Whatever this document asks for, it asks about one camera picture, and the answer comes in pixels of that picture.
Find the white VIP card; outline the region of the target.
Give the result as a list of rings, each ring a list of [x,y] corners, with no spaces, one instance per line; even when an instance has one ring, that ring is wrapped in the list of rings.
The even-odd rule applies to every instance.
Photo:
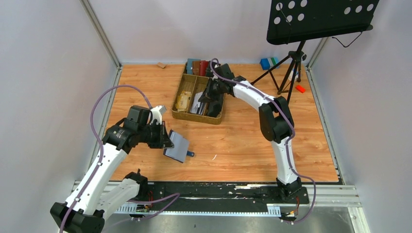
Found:
[[[193,103],[190,112],[197,113],[198,108],[200,107],[201,103],[199,102],[199,98],[202,96],[202,92],[196,93],[193,97]]]

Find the dark blue card holder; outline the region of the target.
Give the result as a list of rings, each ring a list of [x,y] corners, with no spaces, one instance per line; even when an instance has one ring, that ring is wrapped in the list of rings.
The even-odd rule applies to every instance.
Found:
[[[173,143],[173,148],[166,148],[163,151],[163,155],[176,160],[180,163],[184,163],[187,157],[194,157],[195,153],[189,151],[189,141],[176,131],[170,130],[169,138]]]

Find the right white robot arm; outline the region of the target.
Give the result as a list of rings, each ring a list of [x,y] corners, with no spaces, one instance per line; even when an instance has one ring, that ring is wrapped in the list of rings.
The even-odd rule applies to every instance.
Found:
[[[208,63],[207,71],[212,75],[199,101],[213,102],[228,94],[248,103],[258,112],[261,133],[271,143],[275,154],[279,196],[283,200],[293,198],[302,183],[292,157],[295,130],[287,100],[260,91],[244,77],[235,76],[228,64],[220,65],[217,60]]]

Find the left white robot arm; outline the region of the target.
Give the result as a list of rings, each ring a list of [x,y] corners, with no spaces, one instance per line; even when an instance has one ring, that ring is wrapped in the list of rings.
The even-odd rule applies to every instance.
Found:
[[[100,233],[106,220],[127,201],[141,199],[147,204],[148,179],[139,171],[127,174],[110,192],[103,191],[114,171],[139,143],[151,149],[174,147],[162,119],[165,112],[164,105],[154,108],[134,105],[127,117],[107,129],[100,141],[100,154],[78,187],[50,210],[60,232]]]

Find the black cards pile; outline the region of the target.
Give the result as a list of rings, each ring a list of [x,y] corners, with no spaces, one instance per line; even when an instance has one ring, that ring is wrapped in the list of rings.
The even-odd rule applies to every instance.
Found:
[[[223,108],[223,102],[214,101],[208,104],[206,116],[217,118]]]

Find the white cards pile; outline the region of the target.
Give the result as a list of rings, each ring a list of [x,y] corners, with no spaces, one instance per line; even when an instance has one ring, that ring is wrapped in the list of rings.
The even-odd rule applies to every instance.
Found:
[[[195,100],[190,108],[191,114],[203,115],[205,112],[206,103]]]

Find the black card holder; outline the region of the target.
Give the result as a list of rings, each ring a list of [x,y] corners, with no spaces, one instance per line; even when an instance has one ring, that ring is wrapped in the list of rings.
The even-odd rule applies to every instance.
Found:
[[[215,63],[215,62],[213,62],[213,61],[209,61],[209,62],[208,62],[207,67],[206,67],[206,69],[205,69],[205,76],[206,76],[206,77],[212,78],[212,77],[214,76],[214,73],[213,73],[211,67],[214,68],[215,66],[216,66],[216,63]]]

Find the gold cards pile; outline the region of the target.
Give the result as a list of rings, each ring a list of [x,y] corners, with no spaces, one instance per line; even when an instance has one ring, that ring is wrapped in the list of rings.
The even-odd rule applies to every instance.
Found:
[[[192,92],[190,91],[182,91],[180,93],[180,95],[177,97],[177,102],[175,104],[177,112],[186,112],[188,110],[191,97]]]

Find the red card holder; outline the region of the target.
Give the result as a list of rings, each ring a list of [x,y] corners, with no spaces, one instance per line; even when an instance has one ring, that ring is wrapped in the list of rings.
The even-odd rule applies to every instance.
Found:
[[[206,73],[207,73],[208,66],[209,66],[209,61],[206,61],[206,60],[201,60],[200,61],[200,69],[199,69],[199,75],[200,76],[204,76],[204,77],[207,76]]]

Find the brown card holder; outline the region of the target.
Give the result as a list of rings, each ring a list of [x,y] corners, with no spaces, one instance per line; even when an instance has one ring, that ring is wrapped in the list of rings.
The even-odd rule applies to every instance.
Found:
[[[196,76],[200,75],[200,63],[201,63],[201,60],[192,61],[192,73],[193,73],[193,75],[196,75]]]

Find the teal card holder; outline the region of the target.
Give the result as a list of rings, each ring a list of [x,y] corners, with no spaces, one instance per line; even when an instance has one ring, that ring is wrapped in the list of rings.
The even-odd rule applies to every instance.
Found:
[[[186,73],[187,74],[193,74],[193,62],[194,61],[199,61],[200,59],[192,59],[192,58],[188,58],[187,59],[187,64],[186,64]]]

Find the woven wicker tray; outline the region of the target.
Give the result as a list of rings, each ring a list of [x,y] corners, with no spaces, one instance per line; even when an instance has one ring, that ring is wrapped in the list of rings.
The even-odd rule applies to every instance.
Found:
[[[183,68],[172,104],[172,117],[212,125],[221,124],[225,95],[209,99],[206,94],[209,87],[208,77],[187,74],[187,68]]]

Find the blue green block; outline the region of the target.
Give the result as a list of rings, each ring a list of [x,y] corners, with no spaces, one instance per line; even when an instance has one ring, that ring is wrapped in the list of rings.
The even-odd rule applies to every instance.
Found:
[[[279,59],[277,57],[271,57],[261,59],[259,64],[263,70],[269,70],[278,63]]]

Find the small wooden block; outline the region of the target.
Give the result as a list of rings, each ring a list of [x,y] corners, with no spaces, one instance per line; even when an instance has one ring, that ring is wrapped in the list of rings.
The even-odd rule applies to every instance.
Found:
[[[161,69],[164,69],[166,67],[166,64],[159,62],[157,63],[157,66],[160,67]]]

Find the red block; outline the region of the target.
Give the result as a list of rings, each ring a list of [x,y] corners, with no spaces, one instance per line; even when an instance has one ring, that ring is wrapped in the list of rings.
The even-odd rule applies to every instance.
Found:
[[[301,85],[297,85],[297,86],[295,87],[295,89],[296,89],[297,91],[299,91],[300,93],[305,93],[305,92],[306,92],[306,89],[305,89],[304,87],[302,87]]]

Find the black music stand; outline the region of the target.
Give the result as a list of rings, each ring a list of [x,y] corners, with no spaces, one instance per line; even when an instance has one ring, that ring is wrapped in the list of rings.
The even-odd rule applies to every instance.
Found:
[[[301,82],[302,62],[307,55],[303,47],[308,40],[336,37],[373,29],[371,24],[377,0],[274,0],[271,2],[266,40],[272,45],[297,42],[296,50],[255,79],[257,83],[282,63],[291,59],[281,84],[275,84],[277,93],[292,94],[295,82]]]

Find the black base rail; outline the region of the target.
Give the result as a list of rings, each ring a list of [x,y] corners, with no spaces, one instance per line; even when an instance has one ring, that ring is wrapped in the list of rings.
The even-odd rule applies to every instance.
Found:
[[[307,189],[302,187],[293,198],[283,200],[276,183],[234,182],[150,182],[133,201],[147,201],[149,205],[178,199],[253,199],[266,204],[280,204],[295,208],[309,203]]]

